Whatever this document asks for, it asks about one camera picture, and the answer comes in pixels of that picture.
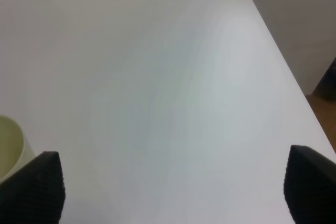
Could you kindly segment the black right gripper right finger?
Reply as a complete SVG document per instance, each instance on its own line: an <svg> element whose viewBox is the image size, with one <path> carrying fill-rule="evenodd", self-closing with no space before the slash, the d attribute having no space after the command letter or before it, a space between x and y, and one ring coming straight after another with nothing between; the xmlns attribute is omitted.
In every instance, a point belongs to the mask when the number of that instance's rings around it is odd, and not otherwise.
<svg viewBox="0 0 336 224"><path fill-rule="evenodd" d="M295 223L335 223L335 163L310 147L292 145L284 197Z"/></svg>

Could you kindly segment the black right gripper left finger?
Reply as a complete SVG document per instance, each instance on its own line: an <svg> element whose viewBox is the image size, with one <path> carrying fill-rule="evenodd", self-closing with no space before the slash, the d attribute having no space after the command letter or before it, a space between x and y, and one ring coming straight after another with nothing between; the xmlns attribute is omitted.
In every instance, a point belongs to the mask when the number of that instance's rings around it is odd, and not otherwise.
<svg viewBox="0 0 336 224"><path fill-rule="evenodd" d="M43 152L1 183L1 223L59 223L65 199L59 153Z"/></svg>

